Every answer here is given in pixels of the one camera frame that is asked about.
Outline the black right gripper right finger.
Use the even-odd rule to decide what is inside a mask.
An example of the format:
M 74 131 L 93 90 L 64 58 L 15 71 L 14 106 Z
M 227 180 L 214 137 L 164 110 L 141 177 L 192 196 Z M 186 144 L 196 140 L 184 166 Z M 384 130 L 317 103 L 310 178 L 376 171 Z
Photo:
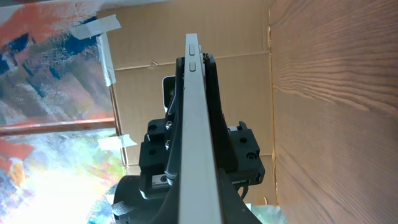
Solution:
M 221 214 L 225 224 L 261 224 L 248 209 L 223 169 L 218 169 Z

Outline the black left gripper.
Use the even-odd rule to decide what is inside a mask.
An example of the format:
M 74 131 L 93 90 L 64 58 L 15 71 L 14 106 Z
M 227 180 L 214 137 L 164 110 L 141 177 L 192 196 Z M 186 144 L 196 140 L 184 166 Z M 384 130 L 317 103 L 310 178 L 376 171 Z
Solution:
M 227 127 L 223 115 L 214 56 L 205 53 L 205 91 L 210 129 L 193 136 L 184 134 L 184 57 L 176 59 L 174 85 L 167 93 L 170 103 L 165 119 L 149 122 L 141 143 L 139 191 L 144 199 L 164 198 L 177 177 L 184 187 L 214 188 L 218 169 L 226 172 L 233 187 L 248 188 L 262 183 L 265 168 L 260 148 L 246 123 Z

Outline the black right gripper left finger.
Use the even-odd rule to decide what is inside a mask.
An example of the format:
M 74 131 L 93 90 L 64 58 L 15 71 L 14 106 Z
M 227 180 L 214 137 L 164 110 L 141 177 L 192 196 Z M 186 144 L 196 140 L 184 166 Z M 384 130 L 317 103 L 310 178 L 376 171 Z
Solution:
M 180 181 L 175 180 L 159 211 L 150 224 L 177 224 L 180 198 Z

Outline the Samsung Galaxy smartphone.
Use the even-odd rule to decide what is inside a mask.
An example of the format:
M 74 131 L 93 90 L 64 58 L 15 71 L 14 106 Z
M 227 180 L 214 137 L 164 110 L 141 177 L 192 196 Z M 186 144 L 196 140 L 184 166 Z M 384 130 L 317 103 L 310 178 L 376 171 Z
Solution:
M 202 64 L 198 37 L 187 34 L 178 222 L 221 224 L 223 217 Z

